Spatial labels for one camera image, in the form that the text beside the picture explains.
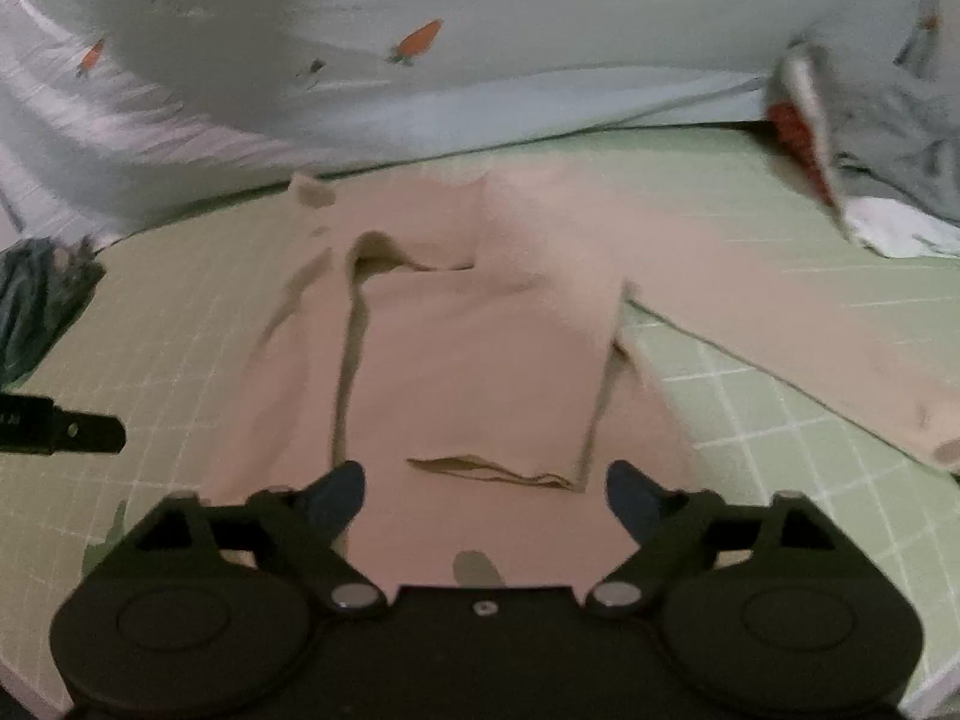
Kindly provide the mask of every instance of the carrot print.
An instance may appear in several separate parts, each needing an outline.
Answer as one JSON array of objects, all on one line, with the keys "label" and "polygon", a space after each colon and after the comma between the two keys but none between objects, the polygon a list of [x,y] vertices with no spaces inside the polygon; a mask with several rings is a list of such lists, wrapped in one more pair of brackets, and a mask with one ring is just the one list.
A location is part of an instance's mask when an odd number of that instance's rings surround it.
[{"label": "carrot print", "polygon": [[100,55],[104,52],[104,46],[107,45],[107,38],[100,38],[92,49],[90,49],[83,59],[80,60],[80,66],[77,69],[77,77],[81,79],[97,66],[100,61]]},{"label": "carrot print", "polygon": [[415,56],[423,55],[433,46],[433,42],[436,40],[437,33],[440,31],[441,26],[443,26],[443,21],[441,19],[434,19],[432,22],[416,30],[416,32],[411,32],[394,47],[390,61],[402,62],[404,65],[412,65]]}]

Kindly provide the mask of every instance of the metal screw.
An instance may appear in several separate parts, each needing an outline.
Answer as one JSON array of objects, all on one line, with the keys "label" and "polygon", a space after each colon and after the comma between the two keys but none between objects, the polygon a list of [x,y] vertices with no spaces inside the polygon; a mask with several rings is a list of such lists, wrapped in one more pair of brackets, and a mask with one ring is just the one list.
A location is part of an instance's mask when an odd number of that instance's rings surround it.
[{"label": "metal screw", "polygon": [[496,605],[496,601],[477,601],[473,605],[473,613],[478,617],[492,617],[500,608]]},{"label": "metal screw", "polygon": [[594,587],[593,597],[607,608],[621,608],[637,603],[643,593],[639,587],[628,581],[605,581]]},{"label": "metal screw", "polygon": [[380,600],[380,591],[371,584],[341,584],[330,593],[330,599],[342,610],[368,608]]}]

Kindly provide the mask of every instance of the green cutting mat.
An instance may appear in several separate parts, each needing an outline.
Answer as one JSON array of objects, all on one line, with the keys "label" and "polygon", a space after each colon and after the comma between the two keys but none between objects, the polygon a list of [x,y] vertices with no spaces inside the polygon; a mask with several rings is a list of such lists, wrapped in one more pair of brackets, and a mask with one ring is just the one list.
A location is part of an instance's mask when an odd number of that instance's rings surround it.
[{"label": "green cutting mat", "polygon": [[[708,218],[834,290],[960,384],[960,263],[886,261],[847,244],[799,173],[751,134],[590,133],[435,164],[464,175],[530,154],[557,154]],[[130,434],[117,458],[0,456],[0,671],[33,709],[68,703],[46,628],[85,563],[119,536],[121,520],[130,526],[168,490],[200,482],[219,405],[295,232],[290,209],[267,196],[104,252],[96,298],[24,386],[66,408],[118,413]],[[926,647],[904,707],[930,712],[960,685],[957,486],[641,309],[626,322],[696,442],[705,485],[736,503],[803,490],[914,602]]]}]

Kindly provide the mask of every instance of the white fabric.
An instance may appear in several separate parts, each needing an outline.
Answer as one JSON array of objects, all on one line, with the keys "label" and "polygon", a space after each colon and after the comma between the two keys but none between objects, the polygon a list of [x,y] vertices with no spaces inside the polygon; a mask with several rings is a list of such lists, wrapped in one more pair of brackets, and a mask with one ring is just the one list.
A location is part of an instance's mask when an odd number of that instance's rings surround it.
[{"label": "white fabric", "polygon": [[[28,235],[107,241],[292,170],[760,119],[797,34],[891,60],[919,2],[0,0],[0,199]],[[430,52],[386,61],[435,19]]]},{"label": "white fabric", "polygon": [[887,257],[960,257],[960,227],[891,197],[850,197],[840,215],[853,242]]}]

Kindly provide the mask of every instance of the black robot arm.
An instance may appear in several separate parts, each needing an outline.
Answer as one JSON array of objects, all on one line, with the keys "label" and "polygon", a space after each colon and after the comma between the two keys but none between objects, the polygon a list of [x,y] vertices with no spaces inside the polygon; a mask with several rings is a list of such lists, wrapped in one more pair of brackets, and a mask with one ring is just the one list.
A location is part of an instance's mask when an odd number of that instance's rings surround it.
[{"label": "black robot arm", "polygon": [[[581,605],[568,587],[404,587],[388,603],[331,548],[363,493],[345,464],[243,506],[161,502],[56,614],[73,715],[900,717],[920,621],[803,496],[728,506],[618,461],[611,513],[642,548]],[[737,550],[750,557],[717,567]]]}]

